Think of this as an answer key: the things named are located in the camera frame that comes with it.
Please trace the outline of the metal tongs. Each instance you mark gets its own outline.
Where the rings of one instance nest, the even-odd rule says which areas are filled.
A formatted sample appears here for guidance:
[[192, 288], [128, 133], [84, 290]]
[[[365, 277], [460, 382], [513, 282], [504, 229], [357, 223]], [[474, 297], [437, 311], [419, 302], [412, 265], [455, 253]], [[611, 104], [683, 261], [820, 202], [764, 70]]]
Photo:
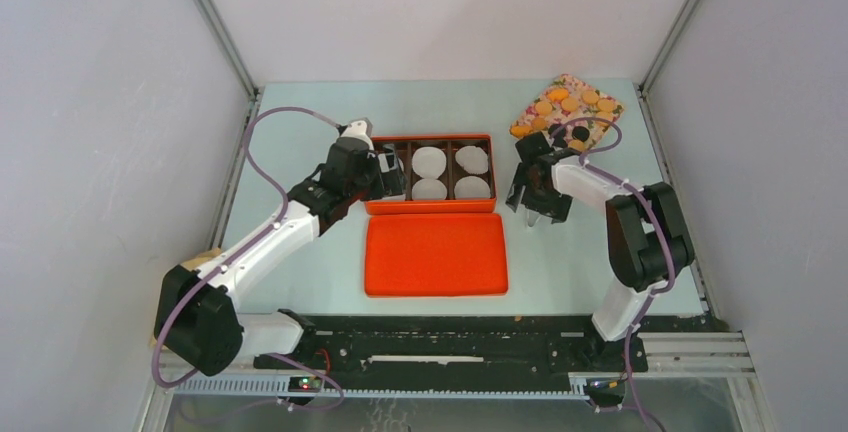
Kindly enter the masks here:
[[526, 225], [528, 227], [534, 227], [539, 221], [541, 215], [538, 212], [527, 210], [526, 211]]

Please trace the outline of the black sandwich cookie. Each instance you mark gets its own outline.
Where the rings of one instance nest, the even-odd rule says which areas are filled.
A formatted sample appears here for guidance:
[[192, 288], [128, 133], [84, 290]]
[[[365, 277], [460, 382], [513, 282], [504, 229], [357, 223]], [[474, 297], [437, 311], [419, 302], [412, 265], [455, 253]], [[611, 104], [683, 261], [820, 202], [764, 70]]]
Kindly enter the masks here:
[[571, 131], [571, 137], [573, 140], [586, 143], [591, 138], [591, 131], [584, 126], [574, 126]]
[[548, 128], [548, 137], [555, 148], [567, 147], [567, 128], [561, 124], [553, 124]]

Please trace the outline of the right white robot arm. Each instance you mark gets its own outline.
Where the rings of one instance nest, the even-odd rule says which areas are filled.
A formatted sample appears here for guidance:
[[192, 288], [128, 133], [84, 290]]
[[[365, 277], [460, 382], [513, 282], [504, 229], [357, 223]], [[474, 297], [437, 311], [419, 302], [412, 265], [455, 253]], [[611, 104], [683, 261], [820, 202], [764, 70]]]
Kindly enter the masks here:
[[557, 149], [540, 133], [516, 144], [519, 164], [507, 206], [540, 217], [567, 220], [578, 201], [602, 213], [614, 275], [591, 318], [594, 335], [581, 344], [585, 363], [606, 370], [622, 355], [620, 340], [634, 333], [653, 298], [670, 291], [696, 253], [677, 194], [665, 182], [637, 186], [590, 163], [586, 154]]

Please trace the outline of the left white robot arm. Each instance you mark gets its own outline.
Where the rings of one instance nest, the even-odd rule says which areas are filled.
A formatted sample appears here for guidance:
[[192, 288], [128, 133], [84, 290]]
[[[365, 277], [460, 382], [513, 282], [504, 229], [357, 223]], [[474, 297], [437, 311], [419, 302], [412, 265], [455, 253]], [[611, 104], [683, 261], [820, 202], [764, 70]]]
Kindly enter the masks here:
[[339, 138], [287, 201], [229, 250], [193, 268], [177, 265], [163, 279], [154, 337], [206, 376], [235, 359], [277, 353], [292, 368], [316, 355], [309, 323], [281, 309], [244, 314], [242, 299], [282, 261], [323, 235], [359, 201], [401, 197], [404, 167], [393, 145]]

